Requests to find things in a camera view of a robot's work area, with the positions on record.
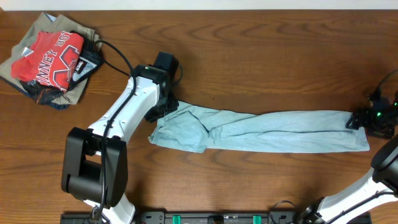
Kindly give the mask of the light blue t-shirt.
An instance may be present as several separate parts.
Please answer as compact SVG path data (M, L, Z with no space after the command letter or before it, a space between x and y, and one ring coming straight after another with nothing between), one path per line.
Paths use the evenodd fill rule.
M347 111L283 111L266 114L215 110L180 102L160 118L149 142L181 151L206 149L276 153L362 152L364 128L348 129Z

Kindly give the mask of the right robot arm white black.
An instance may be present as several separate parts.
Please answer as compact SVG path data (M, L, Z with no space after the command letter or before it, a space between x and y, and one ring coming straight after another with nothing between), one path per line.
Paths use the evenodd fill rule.
M320 198L309 205L299 223L348 223L384 203L397 201L397 100L390 102L374 91L369 107L356 110L348 120L349 129L365 128L388 142L377 151L371 168L355 183L337 194Z

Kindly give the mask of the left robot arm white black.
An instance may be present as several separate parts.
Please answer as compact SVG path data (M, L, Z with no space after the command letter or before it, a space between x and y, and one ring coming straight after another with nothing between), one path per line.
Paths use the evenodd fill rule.
M61 223L134 223L135 206L127 198L127 144L145 119L174 112L172 93L179 67L174 55L159 52L154 64L138 65L110 109L87 129L67 136L62 190L91 206L88 214L63 214Z

